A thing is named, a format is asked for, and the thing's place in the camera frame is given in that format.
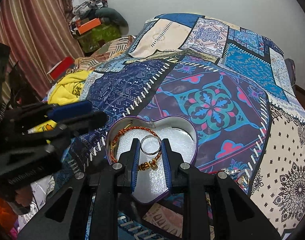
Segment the pile of clutter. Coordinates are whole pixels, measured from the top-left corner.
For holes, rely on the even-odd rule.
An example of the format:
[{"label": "pile of clutter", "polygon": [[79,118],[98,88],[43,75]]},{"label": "pile of clutter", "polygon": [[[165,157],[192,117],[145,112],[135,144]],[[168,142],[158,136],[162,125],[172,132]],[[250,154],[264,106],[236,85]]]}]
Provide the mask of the pile of clutter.
[{"label": "pile of clutter", "polygon": [[88,0],[75,6],[72,13],[73,19],[70,21],[70,31],[73,35],[82,33],[100,24],[111,24],[126,27],[127,21],[115,9],[108,8],[107,0]]}]

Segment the striped curtain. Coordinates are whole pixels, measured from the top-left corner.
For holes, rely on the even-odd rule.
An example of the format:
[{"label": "striped curtain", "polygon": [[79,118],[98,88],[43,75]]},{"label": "striped curtain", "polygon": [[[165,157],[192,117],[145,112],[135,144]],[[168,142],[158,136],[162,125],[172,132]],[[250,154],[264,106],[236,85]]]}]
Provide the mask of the striped curtain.
[{"label": "striped curtain", "polygon": [[[71,0],[2,0],[0,42],[11,48],[10,61],[25,73],[33,89],[44,97],[51,78],[46,74],[67,56],[84,54],[69,30]],[[9,92],[5,84],[4,92]]]}]

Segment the white foam padding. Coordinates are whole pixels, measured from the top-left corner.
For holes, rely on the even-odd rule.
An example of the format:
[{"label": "white foam padding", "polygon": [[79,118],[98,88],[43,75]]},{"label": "white foam padding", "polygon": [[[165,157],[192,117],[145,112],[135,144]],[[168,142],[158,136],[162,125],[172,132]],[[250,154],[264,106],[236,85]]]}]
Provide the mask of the white foam padding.
[{"label": "white foam padding", "polygon": [[[184,162],[190,163],[193,159],[196,144],[188,133],[183,130],[172,127],[158,127],[152,129],[160,139],[168,138],[171,149],[182,155]],[[119,139],[117,149],[117,160],[123,152],[129,151],[133,138],[138,138],[140,141],[146,135],[151,133],[145,130],[134,129],[130,130]],[[142,149],[148,153],[155,152],[159,148],[159,143],[155,138],[147,138],[142,144]],[[139,164],[149,162],[155,155],[146,155],[140,151]],[[137,185],[133,196],[141,203],[149,203],[167,191],[164,167],[162,164],[162,156],[158,159],[158,169],[151,168],[145,171],[138,171]]]}]

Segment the green container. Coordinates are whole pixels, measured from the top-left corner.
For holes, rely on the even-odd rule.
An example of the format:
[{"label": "green container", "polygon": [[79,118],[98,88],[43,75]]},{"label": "green container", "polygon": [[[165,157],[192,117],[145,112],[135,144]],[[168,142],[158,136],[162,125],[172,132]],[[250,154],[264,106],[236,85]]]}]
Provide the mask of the green container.
[{"label": "green container", "polygon": [[92,28],[83,35],[77,37],[82,50],[85,53],[100,49],[106,42],[121,37],[120,30],[115,25],[101,24]]}]

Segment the silver ring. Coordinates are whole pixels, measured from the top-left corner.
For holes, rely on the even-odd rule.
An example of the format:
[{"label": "silver ring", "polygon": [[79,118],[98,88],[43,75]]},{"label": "silver ring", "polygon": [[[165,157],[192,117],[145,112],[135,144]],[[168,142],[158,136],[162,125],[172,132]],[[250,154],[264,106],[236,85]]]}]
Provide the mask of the silver ring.
[{"label": "silver ring", "polygon": [[[147,152],[145,152],[143,149],[142,149],[142,143],[143,143],[143,141],[145,140],[145,139],[148,139],[148,138],[155,138],[155,139],[157,139],[158,140],[158,142],[159,142],[159,149],[157,150],[157,151],[155,151],[154,153],[147,153]],[[157,137],[157,136],[154,136],[154,135],[147,135],[147,136],[145,136],[144,138],[142,138],[142,140],[140,141],[140,149],[142,150],[142,152],[144,153],[144,154],[146,154],[146,155],[155,155],[156,153],[158,153],[159,151],[160,151],[160,149],[161,149],[161,141],[160,141],[160,139]]]}]

